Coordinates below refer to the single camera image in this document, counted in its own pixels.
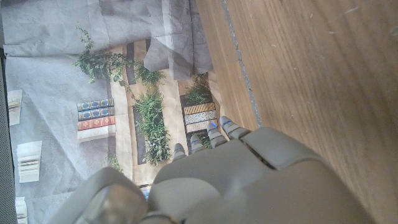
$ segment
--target wood grain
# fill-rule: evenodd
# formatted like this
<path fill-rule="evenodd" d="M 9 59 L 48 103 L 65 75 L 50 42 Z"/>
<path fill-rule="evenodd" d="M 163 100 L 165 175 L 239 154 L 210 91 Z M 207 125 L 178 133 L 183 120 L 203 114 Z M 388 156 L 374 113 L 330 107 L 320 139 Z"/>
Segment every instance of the wood grain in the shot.
<path fill-rule="evenodd" d="M 201 4 L 201 7 L 199 7 L 201 14 L 206 15 L 201 16 L 202 23 L 212 24 L 212 26 L 207 26 L 205 29 L 205 35 L 207 40 L 214 40 L 207 42 L 214 71 L 217 74 L 223 74 L 217 77 L 220 93 L 224 96 L 223 106 L 234 108 L 234 110 L 226 111 L 226 116 L 242 127 L 251 130 L 257 129 L 258 125 L 254 118 L 253 108 L 250 105 L 248 91 L 244 82 L 242 82 L 242 71 L 236 58 L 229 27 L 228 25 L 226 26 L 227 21 L 222 5 L 203 4 L 205 2 L 207 1 L 197 1 L 198 4 Z"/>
<path fill-rule="evenodd" d="M 396 223 L 397 1 L 226 3 L 262 124 L 317 151 L 377 222 Z M 226 41 L 231 34 L 219 31 L 228 29 L 221 0 L 197 4 L 214 67 L 238 69 L 236 54 L 220 54 L 235 50 Z M 215 72 L 218 80 L 230 76 Z M 238 77 L 234 85 L 244 83 Z M 231 98 L 225 91 L 221 97 Z M 246 100 L 229 102 L 227 113 L 237 116 L 250 106 Z M 252 111 L 245 115 L 254 119 Z"/>

